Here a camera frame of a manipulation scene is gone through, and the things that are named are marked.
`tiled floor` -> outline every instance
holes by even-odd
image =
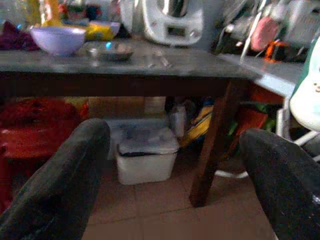
[[[134,186],[121,185],[113,169],[82,240],[273,240],[249,178],[216,177],[208,205],[191,207],[194,159],[182,154],[171,179]]]

